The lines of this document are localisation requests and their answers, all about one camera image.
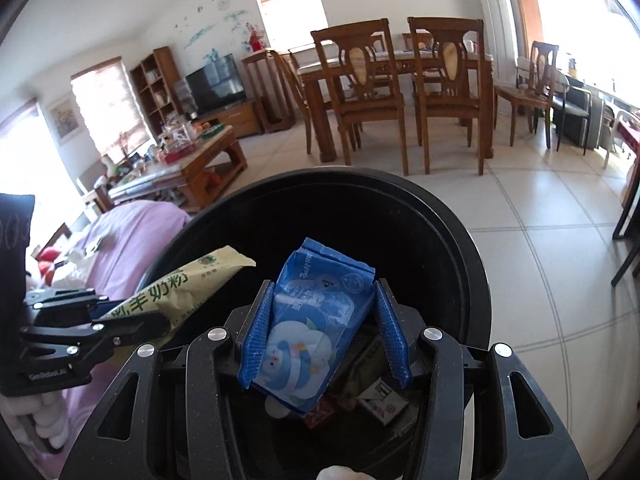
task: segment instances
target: tv stand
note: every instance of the tv stand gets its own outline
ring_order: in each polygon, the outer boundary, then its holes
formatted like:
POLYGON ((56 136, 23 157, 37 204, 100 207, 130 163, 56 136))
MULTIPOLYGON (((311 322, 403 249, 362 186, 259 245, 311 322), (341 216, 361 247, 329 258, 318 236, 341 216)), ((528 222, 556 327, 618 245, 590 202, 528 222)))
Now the tv stand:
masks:
POLYGON ((262 128, 255 115, 255 102, 252 99, 207 112, 197 117, 191 124, 194 126, 202 123, 219 122, 228 124, 234 128, 236 137, 261 133, 262 128))

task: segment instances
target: black trash bin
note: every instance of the black trash bin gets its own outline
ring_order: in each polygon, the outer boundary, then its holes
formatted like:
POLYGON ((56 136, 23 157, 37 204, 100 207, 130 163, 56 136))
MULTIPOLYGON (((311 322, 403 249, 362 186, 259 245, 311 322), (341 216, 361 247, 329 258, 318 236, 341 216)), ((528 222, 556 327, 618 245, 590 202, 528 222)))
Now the black trash bin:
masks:
MULTIPOLYGON (((148 270, 147 286, 203 254, 231 245, 257 267, 238 272, 177 331, 167 347, 190 343, 250 304, 262 280, 278 277, 305 237, 376 268, 396 300, 416 308, 427 325, 460 343, 487 348, 491 301, 478 250, 458 218, 436 197, 404 178, 342 167, 294 171, 257 182, 202 212, 148 270)), ((408 399, 403 429, 382 428, 367 413, 309 431, 274 420, 264 396, 248 390, 230 400, 236 445, 248 478, 314 478, 340 464, 378 480, 402 475, 423 402, 408 399)))

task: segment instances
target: drawer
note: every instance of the drawer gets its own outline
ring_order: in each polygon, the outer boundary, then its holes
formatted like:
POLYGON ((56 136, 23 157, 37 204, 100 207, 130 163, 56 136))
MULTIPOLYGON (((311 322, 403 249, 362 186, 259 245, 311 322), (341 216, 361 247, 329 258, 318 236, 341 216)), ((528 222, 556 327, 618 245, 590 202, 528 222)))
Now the drawer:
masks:
POLYGON ((251 103, 247 103, 241 106, 234 106, 229 110, 224 110, 216 115, 216 118, 225 124, 231 124, 232 126, 236 126, 236 124, 248 123, 251 121, 255 121, 254 118, 254 108, 251 106, 251 103))
POLYGON ((254 118, 252 118, 251 121, 247 121, 245 123, 241 123, 241 124, 233 124, 232 126, 234 128, 234 133, 236 134, 236 137, 244 137, 247 135, 253 135, 253 134, 257 134, 260 131, 260 128, 258 128, 258 123, 255 121, 254 118))

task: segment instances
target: silver screw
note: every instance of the silver screw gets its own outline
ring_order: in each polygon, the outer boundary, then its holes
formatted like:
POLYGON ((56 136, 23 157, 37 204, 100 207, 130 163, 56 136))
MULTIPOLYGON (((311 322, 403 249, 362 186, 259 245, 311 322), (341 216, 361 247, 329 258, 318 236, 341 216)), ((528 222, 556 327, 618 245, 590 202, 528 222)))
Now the silver screw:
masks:
POLYGON ((427 339, 431 339, 432 341, 438 341, 442 339, 442 332, 437 328, 425 328, 424 336, 427 339))
POLYGON ((156 347, 151 343, 144 343, 140 348, 138 348, 138 355, 140 357, 149 357, 154 354, 156 351, 156 347))
POLYGON ((509 345, 505 345, 504 343, 498 343, 494 346, 495 353, 501 355, 502 357, 511 357, 511 347, 509 345))
POLYGON ((226 337, 226 330, 224 328, 212 328, 209 330, 207 337, 212 341, 221 341, 226 337))

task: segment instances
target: yellow packet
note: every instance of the yellow packet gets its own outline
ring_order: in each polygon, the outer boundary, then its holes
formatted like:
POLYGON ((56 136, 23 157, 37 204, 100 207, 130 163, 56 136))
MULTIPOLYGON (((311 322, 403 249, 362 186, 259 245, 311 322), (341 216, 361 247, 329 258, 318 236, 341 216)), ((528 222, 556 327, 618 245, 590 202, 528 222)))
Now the yellow packet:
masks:
POLYGON ((101 319, 160 310, 174 332, 243 267, 255 267, 255 262, 233 247, 222 247, 146 286, 101 319))

